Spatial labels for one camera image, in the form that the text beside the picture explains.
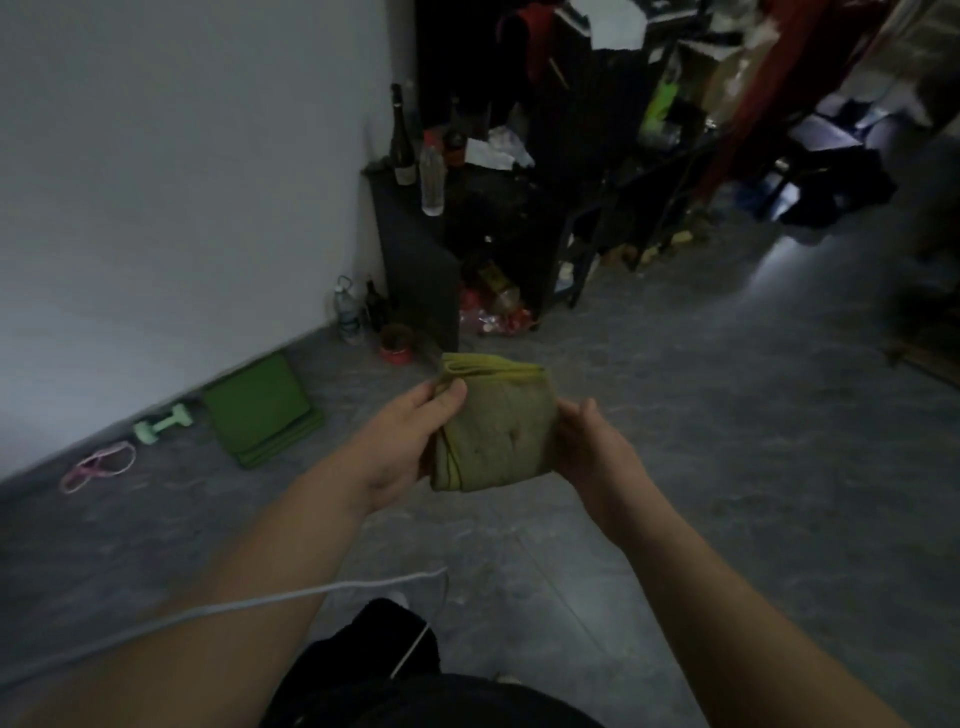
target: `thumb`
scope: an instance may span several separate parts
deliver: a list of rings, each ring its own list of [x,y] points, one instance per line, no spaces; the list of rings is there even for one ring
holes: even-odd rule
[[[444,392],[422,407],[414,410],[411,425],[421,435],[432,435],[446,425],[467,401],[467,383],[454,379]]]
[[[597,407],[597,400],[590,397],[580,404],[580,422],[583,425],[584,432],[592,441],[600,432],[600,429],[606,423],[600,409]]]

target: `cardboard box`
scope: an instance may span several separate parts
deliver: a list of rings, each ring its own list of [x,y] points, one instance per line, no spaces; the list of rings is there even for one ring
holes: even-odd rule
[[[680,44],[681,93],[717,124],[733,118],[775,40],[755,48],[695,41]]]

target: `white wall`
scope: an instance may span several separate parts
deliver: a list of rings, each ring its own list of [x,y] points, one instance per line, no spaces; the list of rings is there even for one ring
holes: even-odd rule
[[[413,32],[412,0],[0,4],[0,477],[380,267],[359,170]]]

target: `pink resistance band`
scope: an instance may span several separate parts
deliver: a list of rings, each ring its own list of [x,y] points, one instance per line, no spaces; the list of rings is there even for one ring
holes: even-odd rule
[[[130,462],[118,471],[109,471],[100,467],[100,461],[105,457],[115,455],[123,450],[130,451]],[[128,442],[116,443],[107,448],[98,449],[89,457],[85,457],[77,463],[64,477],[60,479],[60,492],[66,495],[76,493],[92,478],[95,477],[114,477],[120,473],[125,473],[133,466],[136,460],[136,448]]]

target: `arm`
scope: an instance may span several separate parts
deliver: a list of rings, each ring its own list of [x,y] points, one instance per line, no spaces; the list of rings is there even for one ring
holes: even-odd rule
[[[458,380],[432,395],[427,382],[388,404],[161,614],[331,581],[363,519],[418,479],[430,436],[460,409],[467,387]],[[294,599],[145,637],[68,685],[28,725],[254,726],[322,602]]]
[[[713,728],[907,726],[727,566],[596,402],[562,401],[558,430],[558,471],[627,555]]]

